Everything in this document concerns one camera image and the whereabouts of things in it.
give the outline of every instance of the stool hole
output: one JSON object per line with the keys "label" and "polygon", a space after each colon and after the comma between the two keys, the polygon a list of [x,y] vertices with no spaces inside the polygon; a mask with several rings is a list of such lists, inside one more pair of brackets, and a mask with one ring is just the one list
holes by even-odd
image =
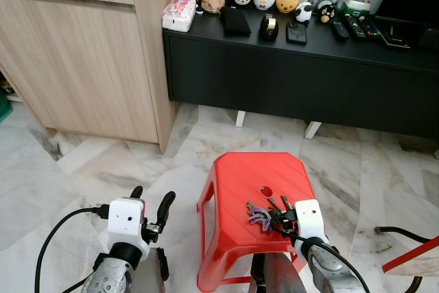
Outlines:
{"label": "stool hole", "polygon": [[265,185],[263,187],[261,187],[261,193],[265,196],[265,197],[271,197],[273,196],[273,191],[269,188],[266,187]]}

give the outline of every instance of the console leg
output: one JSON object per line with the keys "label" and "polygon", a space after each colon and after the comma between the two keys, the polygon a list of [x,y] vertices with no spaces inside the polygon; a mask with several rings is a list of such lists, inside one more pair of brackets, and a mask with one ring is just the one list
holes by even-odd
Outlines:
{"label": "console leg", "polygon": [[244,117],[246,116],[245,111],[238,111],[238,117],[236,117],[236,127],[242,127],[242,123],[244,122]]}
{"label": "console leg", "polygon": [[312,139],[318,128],[322,125],[320,121],[312,121],[305,130],[305,138]]}

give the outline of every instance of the mobile phone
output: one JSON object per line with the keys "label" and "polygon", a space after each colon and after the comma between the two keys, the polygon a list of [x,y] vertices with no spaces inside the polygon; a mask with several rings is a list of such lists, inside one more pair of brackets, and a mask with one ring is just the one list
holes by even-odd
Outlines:
{"label": "mobile phone", "polygon": [[297,22],[287,23],[287,41],[305,45],[307,43],[307,27]]}

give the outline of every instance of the red metal frame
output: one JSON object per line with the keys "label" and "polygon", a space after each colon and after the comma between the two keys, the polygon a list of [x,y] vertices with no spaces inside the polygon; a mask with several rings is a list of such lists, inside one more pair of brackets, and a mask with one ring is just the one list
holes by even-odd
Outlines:
{"label": "red metal frame", "polygon": [[433,238],[432,240],[429,240],[428,242],[422,244],[419,247],[414,248],[413,250],[401,255],[400,257],[397,257],[391,262],[386,263],[382,267],[383,271],[384,273],[386,273],[387,271],[396,268],[397,266],[400,266],[401,264],[410,261],[415,257],[418,257],[419,255],[424,254],[425,252],[428,252],[429,250],[432,250],[433,248],[438,246],[439,246],[439,236]]}

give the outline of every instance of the red plastic stool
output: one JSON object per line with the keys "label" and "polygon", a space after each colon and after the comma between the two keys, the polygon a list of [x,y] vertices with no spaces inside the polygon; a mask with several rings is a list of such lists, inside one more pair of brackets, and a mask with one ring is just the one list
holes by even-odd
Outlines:
{"label": "red plastic stool", "polygon": [[[215,231],[205,254],[204,203],[215,195]],[[301,161],[280,152],[229,152],[212,165],[197,211],[201,211],[201,256],[198,288],[213,292],[220,284],[249,283],[251,277],[225,279],[238,258],[255,253],[292,254],[293,265],[302,270],[305,262],[297,257],[288,238],[263,232],[261,225],[250,226],[247,202],[267,209],[268,197],[280,207],[281,195],[294,204],[314,199],[314,192]]]}

